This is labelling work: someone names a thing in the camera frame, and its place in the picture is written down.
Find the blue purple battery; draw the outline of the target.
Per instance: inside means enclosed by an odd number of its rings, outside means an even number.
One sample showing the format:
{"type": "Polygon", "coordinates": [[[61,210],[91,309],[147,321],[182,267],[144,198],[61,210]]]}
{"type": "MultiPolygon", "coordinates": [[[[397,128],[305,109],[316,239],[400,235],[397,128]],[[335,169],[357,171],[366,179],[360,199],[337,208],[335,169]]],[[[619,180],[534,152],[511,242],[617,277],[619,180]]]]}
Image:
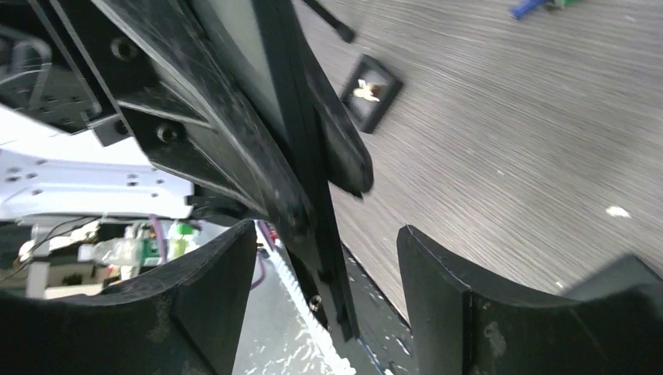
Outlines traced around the blue purple battery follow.
{"type": "Polygon", "coordinates": [[[548,3],[547,0],[521,0],[518,4],[510,9],[510,14],[516,19],[521,20],[530,12],[536,10],[540,6],[548,3]]]}

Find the black remote plain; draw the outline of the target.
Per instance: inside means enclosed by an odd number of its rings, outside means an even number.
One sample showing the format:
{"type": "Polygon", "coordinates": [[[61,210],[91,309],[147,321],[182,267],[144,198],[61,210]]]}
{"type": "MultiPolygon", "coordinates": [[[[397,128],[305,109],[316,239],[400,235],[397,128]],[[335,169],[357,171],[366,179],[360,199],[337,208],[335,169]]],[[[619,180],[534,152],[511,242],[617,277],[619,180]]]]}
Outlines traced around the black remote plain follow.
{"type": "Polygon", "coordinates": [[[282,138],[288,162],[317,223],[306,239],[289,245],[288,251],[302,264],[298,273],[308,273],[314,282],[311,289],[322,297],[333,341],[345,343],[359,329],[322,160],[321,119],[306,82],[303,33],[290,1],[254,1],[253,6],[285,127],[282,138]]]}

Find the green battery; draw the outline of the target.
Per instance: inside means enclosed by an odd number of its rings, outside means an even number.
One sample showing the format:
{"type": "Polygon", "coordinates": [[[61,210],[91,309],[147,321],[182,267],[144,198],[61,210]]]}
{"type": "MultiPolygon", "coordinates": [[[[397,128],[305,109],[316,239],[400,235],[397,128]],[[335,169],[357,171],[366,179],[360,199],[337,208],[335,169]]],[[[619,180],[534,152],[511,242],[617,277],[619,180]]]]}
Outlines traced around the green battery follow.
{"type": "Polygon", "coordinates": [[[578,0],[550,0],[548,2],[548,5],[552,6],[554,8],[563,9],[569,3],[573,3],[573,2],[577,2],[577,1],[578,0]]]}

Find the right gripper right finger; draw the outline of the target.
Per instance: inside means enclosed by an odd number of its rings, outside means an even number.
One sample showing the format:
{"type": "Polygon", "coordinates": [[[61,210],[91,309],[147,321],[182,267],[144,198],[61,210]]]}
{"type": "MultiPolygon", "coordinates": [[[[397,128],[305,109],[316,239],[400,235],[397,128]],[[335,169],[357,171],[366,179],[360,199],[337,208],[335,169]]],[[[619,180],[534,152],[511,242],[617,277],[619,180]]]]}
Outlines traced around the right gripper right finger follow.
{"type": "Polygon", "coordinates": [[[423,374],[659,374],[662,279],[624,255],[561,295],[502,277],[411,225],[397,236],[423,374]]]}

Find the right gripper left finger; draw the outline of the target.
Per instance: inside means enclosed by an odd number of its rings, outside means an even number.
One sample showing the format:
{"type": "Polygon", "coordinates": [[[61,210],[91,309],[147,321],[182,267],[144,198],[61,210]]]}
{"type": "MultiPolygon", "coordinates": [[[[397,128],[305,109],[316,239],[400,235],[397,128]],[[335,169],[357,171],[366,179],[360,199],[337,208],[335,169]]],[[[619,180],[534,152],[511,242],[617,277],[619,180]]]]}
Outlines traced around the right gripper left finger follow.
{"type": "Polygon", "coordinates": [[[4,374],[229,374],[256,258],[250,220],[97,295],[1,295],[4,374]]]}

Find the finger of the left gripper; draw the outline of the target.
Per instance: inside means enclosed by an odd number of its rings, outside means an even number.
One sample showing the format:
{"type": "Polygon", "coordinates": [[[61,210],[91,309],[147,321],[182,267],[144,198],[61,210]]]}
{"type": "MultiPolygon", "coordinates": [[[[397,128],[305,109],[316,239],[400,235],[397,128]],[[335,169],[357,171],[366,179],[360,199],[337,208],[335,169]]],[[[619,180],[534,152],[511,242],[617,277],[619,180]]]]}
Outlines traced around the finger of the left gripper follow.
{"type": "Polygon", "coordinates": [[[303,64],[315,109],[322,120],[328,180],[361,198],[372,189],[375,180],[370,152],[308,46],[303,47],[303,64]]]}
{"type": "Polygon", "coordinates": [[[156,167],[310,238],[314,209],[292,167],[181,1],[33,1],[101,108],[156,167]]]}

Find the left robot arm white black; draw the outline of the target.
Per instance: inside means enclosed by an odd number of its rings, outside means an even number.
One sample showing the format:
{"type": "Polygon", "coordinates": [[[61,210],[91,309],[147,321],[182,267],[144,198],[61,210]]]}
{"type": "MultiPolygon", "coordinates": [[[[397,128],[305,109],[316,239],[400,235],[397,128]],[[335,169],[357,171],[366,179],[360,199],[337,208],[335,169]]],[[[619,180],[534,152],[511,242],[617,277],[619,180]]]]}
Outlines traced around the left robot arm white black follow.
{"type": "Polygon", "coordinates": [[[369,152],[290,1],[4,1],[1,216],[334,222],[369,152]]]}

